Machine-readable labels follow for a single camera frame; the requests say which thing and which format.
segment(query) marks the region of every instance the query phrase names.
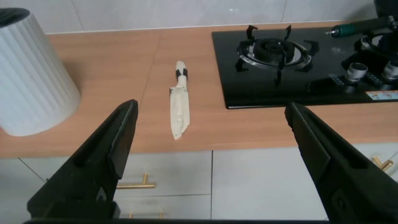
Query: stove knob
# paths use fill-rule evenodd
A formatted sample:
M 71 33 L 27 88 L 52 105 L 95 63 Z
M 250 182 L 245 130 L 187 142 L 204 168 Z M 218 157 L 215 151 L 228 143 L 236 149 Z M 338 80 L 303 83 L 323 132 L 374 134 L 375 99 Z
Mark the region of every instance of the stove knob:
M 362 63 L 351 63 L 347 69 L 346 79 L 351 82 L 358 82 L 368 72 L 368 67 Z
M 384 67 L 382 76 L 389 81 L 396 80 L 398 78 L 398 61 L 389 61 Z

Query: cabinet door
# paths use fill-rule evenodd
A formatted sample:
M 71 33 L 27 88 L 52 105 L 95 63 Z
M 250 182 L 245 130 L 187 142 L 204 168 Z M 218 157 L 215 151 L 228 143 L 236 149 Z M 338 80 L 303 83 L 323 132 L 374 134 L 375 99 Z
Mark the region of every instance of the cabinet door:
M 210 195 L 116 198 L 120 218 L 210 219 Z
M 390 159 L 393 165 L 386 170 L 386 174 L 398 181 L 398 156 L 396 156 L 398 143 L 355 144 L 354 146 L 370 160 L 376 157 L 384 163 Z
M 324 220 L 296 147 L 214 151 L 213 219 Z
M 67 157 L 23 158 L 41 178 L 50 178 Z M 211 193 L 211 151 L 130 154 L 119 184 L 139 184 L 144 174 L 154 189 L 117 190 L 114 197 L 193 195 Z
M 44 181 L 19 159 L 0 160 L 1 223 L 24 223 L 30 219 L 27 201 Z

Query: green tool handle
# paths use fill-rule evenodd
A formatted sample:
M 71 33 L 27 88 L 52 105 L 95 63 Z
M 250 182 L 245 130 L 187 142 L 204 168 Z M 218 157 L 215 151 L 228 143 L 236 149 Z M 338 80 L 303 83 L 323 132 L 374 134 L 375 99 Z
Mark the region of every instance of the green tool handle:
M 332 37 L 347 37 L 355 34 L 362 34 L 375 29 L 389 27 L 391 20 L 388 17 L 368 19 L 365 21 L 353 22 L 350 24 L 337 25 L 332 29 Z

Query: white knife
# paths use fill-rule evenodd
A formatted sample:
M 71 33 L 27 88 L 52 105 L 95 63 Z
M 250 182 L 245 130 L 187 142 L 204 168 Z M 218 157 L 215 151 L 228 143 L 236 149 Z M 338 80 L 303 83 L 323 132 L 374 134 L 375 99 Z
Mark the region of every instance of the white knife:
M 179 139 L 190 123 L 187 89 L 188 70 L 181 61 L 175 67 L 177 86 L 170 88 L 170 122 L 174 139 Z

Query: wooden countertop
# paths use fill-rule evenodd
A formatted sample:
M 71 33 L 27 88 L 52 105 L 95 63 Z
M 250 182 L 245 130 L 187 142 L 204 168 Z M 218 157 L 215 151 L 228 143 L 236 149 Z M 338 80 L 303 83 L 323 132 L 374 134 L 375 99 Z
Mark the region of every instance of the wooden countertop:
M 326 27 L 335 22 L 293 24 Z M 261 25 L 280 29 L 287 24 Z M 33 136 L 0 131 L 0 157 L 69 156 L 118 104 L 139 102 L 131 152 L 173 152 L 295 146 L 284 108 L 227 110 L 211 32 L 247 26 L 134 30 L 50 35 L 81 92 L 78 111 L 58 126 Z M 191 124 L 178 141 L 170 130 L 169 88 L 175 63 L 189 71 Z M 398 103 L 311 106 L 351 143 L 398 142 Z

